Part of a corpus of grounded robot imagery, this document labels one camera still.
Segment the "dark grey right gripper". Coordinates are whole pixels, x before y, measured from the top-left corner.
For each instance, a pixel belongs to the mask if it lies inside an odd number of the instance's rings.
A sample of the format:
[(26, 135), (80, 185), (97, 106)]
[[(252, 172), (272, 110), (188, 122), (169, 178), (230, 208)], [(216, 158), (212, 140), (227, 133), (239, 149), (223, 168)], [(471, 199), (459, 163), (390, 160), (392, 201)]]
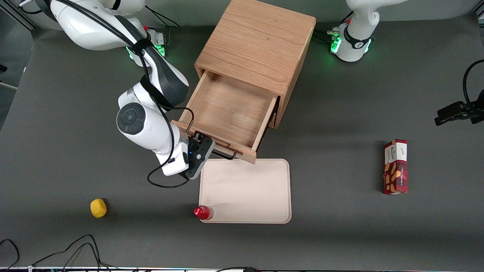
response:
[(209, 136), (194, 136), (188, 142), (188, 169), (185, 170), (185, 178), (194, 180), (211, 155), (216, 142)]

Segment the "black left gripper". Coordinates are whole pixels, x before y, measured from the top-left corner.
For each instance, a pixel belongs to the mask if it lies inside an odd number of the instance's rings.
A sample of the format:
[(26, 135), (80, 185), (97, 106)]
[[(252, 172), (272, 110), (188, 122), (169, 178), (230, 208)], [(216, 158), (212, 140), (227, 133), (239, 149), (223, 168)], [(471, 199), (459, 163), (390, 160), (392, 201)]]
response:
[(470, 119), (472, 124), (478, 124), (484, 120), (484, 90), (481, 90), (477, 100), (470, 101), (467, 91), (463, 91), (465, 103), (462, 101), (454, 102), (437, 111), (434, 119), (436, 126), (441, 126), (448, 122), (463, 119)]

